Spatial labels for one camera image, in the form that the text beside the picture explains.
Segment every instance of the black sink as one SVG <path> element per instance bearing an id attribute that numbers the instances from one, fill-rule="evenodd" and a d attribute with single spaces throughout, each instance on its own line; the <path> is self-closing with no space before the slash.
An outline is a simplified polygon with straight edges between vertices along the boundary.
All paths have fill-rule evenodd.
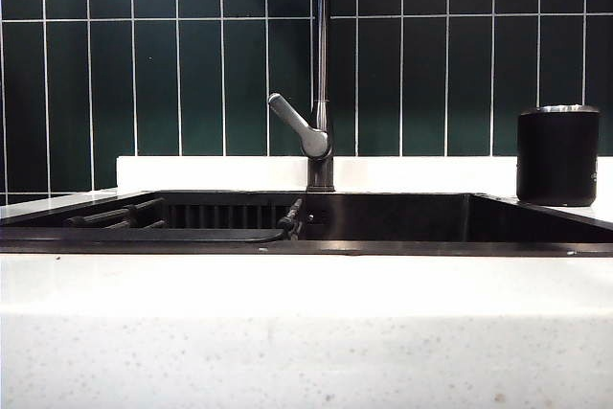
<path id="1" fill-rule="evenodd" d="M 474 193 L 137 193 L 5 218 L 0 226 L 0 250 L 9 252 L 464 255 L 502 248 L 605 255 L 613 249 L 610 223 Z"/>

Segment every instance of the faucet handle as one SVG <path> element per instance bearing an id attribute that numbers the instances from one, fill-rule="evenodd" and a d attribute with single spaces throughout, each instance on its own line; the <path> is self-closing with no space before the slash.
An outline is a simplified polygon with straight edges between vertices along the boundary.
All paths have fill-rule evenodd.
<path id="1" fill-rule="evenodd" d="M 283 96 L 273 93 L 268 98 L 268 105 L 300 136 L 300 142 L 307 157 L 318 159 L 328 154 L 330 147 L 328 134 L 321 129 L 311 127 Z"/>

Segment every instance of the faucet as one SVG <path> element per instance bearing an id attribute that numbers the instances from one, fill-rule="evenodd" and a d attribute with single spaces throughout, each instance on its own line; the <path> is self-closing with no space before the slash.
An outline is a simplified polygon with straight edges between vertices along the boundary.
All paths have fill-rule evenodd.
<path id="1" fill-rule="evenodd" d="M 307 192 L 334 192 L 332 120 L 328 107 L 329 0 L 317 0 L 317 93 L 310 123 L 279 93 L 268 97 L 270 108 L 300 137 L 308 157 Z"/>

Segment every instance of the tile wall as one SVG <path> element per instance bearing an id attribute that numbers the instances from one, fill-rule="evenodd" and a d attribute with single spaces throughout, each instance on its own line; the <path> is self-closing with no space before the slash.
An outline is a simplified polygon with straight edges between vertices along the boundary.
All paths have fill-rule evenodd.
<path id="1" fill-rule="evenodd" d="M 113 187 L 118 155 L 299 155 L 311 0 L 1 0 L 0 198 Z M 613 0 L 331 0 L 339 155 L 513 155 L 526 107 L 602 110 Z"/>

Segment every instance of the countertop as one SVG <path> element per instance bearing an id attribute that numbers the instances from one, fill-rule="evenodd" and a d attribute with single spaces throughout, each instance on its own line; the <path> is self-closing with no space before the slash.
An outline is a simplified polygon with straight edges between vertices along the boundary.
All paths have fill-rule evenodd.
<path id="1" fill-rule="evenodd" d="M 159 188 L 185 188 L 176 181 L 186 170 L 210 166 L 168 160 L 175 182 L 158 176 Z M 120 179 L 169 169 L 126 161 Z M 453 177 L 423 159 L 418 170 L 352 162 L 336 165 L 348 192 L 368 187 L 356 176 L 373 192 L 429 192 L 442 179 L 425 171 Z M 513 200 L 513 159 L 494 159 L 495 170 L 480 162 L 460 165 L 455 190 L 439 192 Z M 287 164 L 291 177 L 270 187 L 302 180 L 302 161 L 277 167 Z M 613 168 L 601 165 L 595 204 L 563 211 L 613 222 L 613 190 L 602 187 Z M 138 179 L 1 211 L 133 193 Z M 216 180 L 196 188 L 218 189 Z M 490 183 L 498 193 L 484 190 Z M 613 404 L 610 258 L 1 255 L 0 276 L 3 408 Z"/>

